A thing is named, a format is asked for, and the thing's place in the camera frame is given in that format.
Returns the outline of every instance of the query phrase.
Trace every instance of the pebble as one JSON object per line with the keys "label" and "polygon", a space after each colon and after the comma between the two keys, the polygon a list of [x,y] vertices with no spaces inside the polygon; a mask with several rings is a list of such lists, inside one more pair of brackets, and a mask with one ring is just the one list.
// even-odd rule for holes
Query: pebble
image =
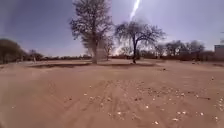
{"label": "pebble", "polygon": [[174,120],[174,121],[179,121],[179,119],[177,119],[177,118],[173,118],[173,120]]}
{"label": "pebble", "polygon": [[108,97],[108,98],[107,98],[107,101],[111,101],[111,98]]}

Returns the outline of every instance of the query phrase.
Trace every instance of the sand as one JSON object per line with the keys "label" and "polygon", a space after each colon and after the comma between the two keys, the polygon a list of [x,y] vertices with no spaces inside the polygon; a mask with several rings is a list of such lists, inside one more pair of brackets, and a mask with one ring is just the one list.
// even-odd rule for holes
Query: sand
{"label": "sand", "polygon": [[0,69],[2,128],[223,128],[224,68],[144,60]]}

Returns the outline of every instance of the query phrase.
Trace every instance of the building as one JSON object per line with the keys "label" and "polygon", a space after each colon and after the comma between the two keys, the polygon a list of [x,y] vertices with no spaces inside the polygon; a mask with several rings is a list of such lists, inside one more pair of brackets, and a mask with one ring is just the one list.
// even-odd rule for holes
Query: building
{"label": "building", "polygon": [[224,60],[224,45],[215,45],[215,58],[217,60]]}

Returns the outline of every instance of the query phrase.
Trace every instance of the tree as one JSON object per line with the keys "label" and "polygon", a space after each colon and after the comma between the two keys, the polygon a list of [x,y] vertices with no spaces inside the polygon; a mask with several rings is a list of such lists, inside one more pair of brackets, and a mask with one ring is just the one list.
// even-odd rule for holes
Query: tree
{"label": "tree", "polygon": [[114,50],[114,43],[112,37],[106,37],[106,39],[103,42],[103,48],[107,54],[107,60],[109,60],[109,56],[112,54]]}
{"label": "tree", "polygon": [[166,44],[166,52],[168,56],[177,57],[180,54],[180,49],[184,45],[180,40],[172,41]]}
{"label": "tree", "polygon": [[195,60],[201,60],[200,54],[204,51],[205,47],[202,43],[195,40],[188,44],[188,49]]}
{"label": "tree", "polygon": [[164,55],[164,52],[165,52],[165,45],[158,44],[158,45],[155,46],[155,49],[156,49],[158,57],[161,58]]}
{"label": "tree", "polygon": [[0,59],[3,63],[16,61],[25,53],[20,46],[9,39],[0,39]]}
{"label": "tree", "polygon": [[130,46],[123,46],[120,49],[120,54],[125,56],[130,56],[132,52],[132,48]]}
{"label": "tree", "polygon": [[140,22],[124,22],[115,29],[115,36],[119,40],[131,40],[133,44],[133,63],[136,63],[136,51],[139,42],[144,41],[146,45],[154,44],[158,39],[162,38],[164,33],[156,26],[143,24]]}
{"label": "tree", "polygon": [[92,49],[93,63],[97,63],[97,48],[111,29],[107,0],[75,0],[76,16],[70,25],[75,39],[81,37],[84,47]]}
{"label": "tree", "polygon": [[33,50],[33,49],[29,51],[29,55],[30,55],[30,58],[32,58],[34,62],[39,61],[43,58],[42,54],[38,53],[36,50]]}

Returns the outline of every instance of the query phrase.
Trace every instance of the sky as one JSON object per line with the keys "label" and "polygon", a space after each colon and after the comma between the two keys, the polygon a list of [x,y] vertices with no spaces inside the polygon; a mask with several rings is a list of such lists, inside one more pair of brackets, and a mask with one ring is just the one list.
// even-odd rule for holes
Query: sky
{"label": "sky", "polygon": [[[74,14],[72,0],[0,0],[0,38],[46,56],[80,55],[85,49],[69,26]],[[157,25],[166,33],[163,42],[198,40],[213,50],[224,38],[224,0],[111,0],[109,15],[114,24]]]}

